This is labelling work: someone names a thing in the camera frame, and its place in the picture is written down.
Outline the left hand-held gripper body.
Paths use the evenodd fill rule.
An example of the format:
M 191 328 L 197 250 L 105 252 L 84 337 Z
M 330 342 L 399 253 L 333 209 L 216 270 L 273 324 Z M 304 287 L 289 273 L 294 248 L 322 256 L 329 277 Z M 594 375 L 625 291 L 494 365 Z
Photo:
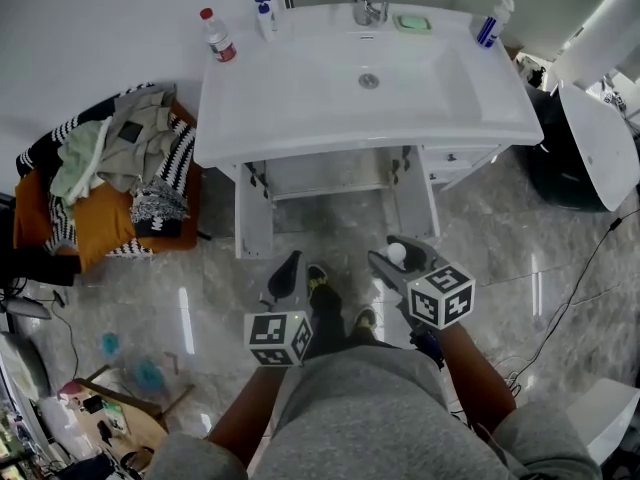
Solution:
M 264 367 L 302 366 L 314 335 L 308 289 L 278 298 L 266 291 L 244 315 L 244 346 Z

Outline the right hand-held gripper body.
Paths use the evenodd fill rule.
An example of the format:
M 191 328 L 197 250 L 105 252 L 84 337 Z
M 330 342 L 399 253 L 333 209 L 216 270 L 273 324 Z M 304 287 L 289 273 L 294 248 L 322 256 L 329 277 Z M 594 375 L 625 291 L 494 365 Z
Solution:
M 408 322 L 410 343 L 444 365 L 444 355 L 436 337 L 474 309 L 475 279 L 457 263 L 438 267 L 429 273 L 413 274 L 400 281 L 398 304 Z

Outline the blue and white spray bottle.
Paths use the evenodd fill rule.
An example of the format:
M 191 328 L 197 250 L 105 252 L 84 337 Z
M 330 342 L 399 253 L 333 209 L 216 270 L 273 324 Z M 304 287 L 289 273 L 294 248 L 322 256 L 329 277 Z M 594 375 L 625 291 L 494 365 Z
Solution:
M 491 48 L 504 30 L 514 9 L 513 0 L 497 0 L 488 15 L 474 14 L 470 31 L 476 43 L 484 49 Z

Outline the red-capped plastic bottle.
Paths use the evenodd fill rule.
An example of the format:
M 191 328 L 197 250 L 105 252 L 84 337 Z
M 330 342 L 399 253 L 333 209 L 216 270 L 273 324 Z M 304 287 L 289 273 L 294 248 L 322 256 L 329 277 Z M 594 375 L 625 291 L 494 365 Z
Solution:
M 211 8 L 199 13 L 206 35 L 206 42 L 217 61 L 229 62 L 236 56 L 236 48 L 223 20 L 216 18 Z

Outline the white pump bottle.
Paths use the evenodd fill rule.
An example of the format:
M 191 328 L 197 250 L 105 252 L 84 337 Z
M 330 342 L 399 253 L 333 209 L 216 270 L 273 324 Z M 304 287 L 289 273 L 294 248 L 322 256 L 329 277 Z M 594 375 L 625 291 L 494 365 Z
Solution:
M 257 5 L 257 21 L 263 38 L 267 42 L 275 39 L 277 24 L 271 0 L 254 0 Z

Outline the person's right forearm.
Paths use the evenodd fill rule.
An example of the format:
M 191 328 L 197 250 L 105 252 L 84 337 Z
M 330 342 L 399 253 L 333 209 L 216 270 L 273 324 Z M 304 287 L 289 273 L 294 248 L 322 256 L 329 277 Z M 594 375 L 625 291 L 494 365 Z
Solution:
M 477 432 L 491 435 L 516 410 L 510 388 L 460 323 L 442 330 L 438 341 L 469 422 Z

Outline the person's left shoe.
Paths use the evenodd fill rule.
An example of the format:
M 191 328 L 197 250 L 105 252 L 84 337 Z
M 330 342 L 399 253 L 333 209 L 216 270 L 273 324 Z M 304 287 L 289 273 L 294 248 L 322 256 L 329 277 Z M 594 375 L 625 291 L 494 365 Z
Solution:
M 328 274 L 321 265 L 309 264 L 307 266 L 307 286 L 309 295 L 312 295 L 320 286 L 327 285 L 328 282 Z

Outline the white cabinet door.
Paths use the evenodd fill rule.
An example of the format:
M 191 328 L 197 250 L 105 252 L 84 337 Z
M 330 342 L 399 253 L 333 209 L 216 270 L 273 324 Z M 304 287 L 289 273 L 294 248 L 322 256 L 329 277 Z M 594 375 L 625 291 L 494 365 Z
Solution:
M 265 199 L 266 163 L 252 162 L 259 175 L 256 187 L 245 164 L 237 165 L 235 182 L 235 253 L 238 259 L 268 259 L 273 253 L 272 197 Z
M 440 223 L 437 215 L 430 172 L 426 165 L 426 153 L 422 146 L 411 146 L 411 166 L 404 171 L 401 159 L 402 147 L 390 150 L 392 159 L 399 161 L 398 183 L 391 189 L 403 236 L 426 241 L 439 237 Z

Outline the person's grey shirt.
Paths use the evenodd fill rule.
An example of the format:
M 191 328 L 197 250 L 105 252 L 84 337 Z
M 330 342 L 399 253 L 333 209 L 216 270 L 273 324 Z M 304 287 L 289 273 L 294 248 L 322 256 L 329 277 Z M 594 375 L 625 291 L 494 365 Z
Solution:
M 145 480 L 602 480 L 567 415 L 516 409 L 487 439 L 446 407 L 418 352 L 357 347 L 309 361 L 256 470 L 184 434 L 157 450 Z

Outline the black white speckled knit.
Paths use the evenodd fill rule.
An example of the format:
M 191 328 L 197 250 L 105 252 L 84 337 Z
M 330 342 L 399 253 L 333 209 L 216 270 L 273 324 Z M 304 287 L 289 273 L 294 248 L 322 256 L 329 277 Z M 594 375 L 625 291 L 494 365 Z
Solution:
M 137 238 L 177 238 L 189 207 L 184 196 L 154 176 L 134 192 L 130 217 Z

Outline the dark round base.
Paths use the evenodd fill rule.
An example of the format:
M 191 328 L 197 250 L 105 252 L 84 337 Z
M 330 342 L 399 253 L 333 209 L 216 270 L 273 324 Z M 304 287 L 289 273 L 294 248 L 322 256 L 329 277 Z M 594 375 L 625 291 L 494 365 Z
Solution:
M 526 166 L 537 193 L 549 204 L 581 212 L 606 212 L 579 153 L 560 97 L 526 88 L 543 140 L 526 147 Z

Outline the green packet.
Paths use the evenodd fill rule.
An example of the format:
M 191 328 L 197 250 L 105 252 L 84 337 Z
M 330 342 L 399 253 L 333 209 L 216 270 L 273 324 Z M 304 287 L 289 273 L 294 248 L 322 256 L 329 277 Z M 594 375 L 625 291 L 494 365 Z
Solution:
M 102 405 L 103 411 L 111 428 L 122 435 L 126 435 L 128 433 L 128 426 L 122 407 L 118 404 L 106 401 L 103 401 Z

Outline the orange bench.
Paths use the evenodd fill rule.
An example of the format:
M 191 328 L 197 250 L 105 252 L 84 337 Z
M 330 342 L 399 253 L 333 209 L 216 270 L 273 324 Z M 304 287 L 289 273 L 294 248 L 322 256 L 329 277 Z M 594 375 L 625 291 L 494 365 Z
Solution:
M 39 176 L 30 175 L 32 166 L 25 153 L 16 158 L 16 169 L 20 176 L 27 177 L 28 180 L 19 182 L 16 186 L 13 247 L 43 248 L 47 240 L 54 237 L 53 216 L 46 202 L 44 182 Z M 133 254 L 194 248 L 200 209 L 201 174 L 199 166 L 195 163 L 189 165 L 186 174 L 188 218 L 181 224 L 177 236 L 146 237 L 138 242 L 130 218 L 132 196 L 107 186 L 93 190 L 89 198 L 80 203 L 78 230 L 82 241 L 76 246 L 65 245 L 60 254 L 78 257 L 81 268 L 87 270 L 120 246 Z

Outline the white curved furniture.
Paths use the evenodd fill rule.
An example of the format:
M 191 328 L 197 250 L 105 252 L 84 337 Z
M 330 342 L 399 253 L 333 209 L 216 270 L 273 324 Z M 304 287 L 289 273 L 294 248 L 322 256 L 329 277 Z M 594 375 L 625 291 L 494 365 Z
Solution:
M 622 442 L 639 400 L 640 389 L 600 378 L 566 409 L 571 424 L 598 465 Z

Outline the pink object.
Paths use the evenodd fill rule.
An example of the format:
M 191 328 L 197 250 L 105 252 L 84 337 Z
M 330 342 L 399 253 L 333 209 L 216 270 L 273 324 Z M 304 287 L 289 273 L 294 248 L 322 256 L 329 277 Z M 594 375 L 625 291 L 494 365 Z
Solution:
M 68 407 L 77 407 L 82 393 L 83 387 L 80 384 L 69 381 L 58 391 L 57 398 Z

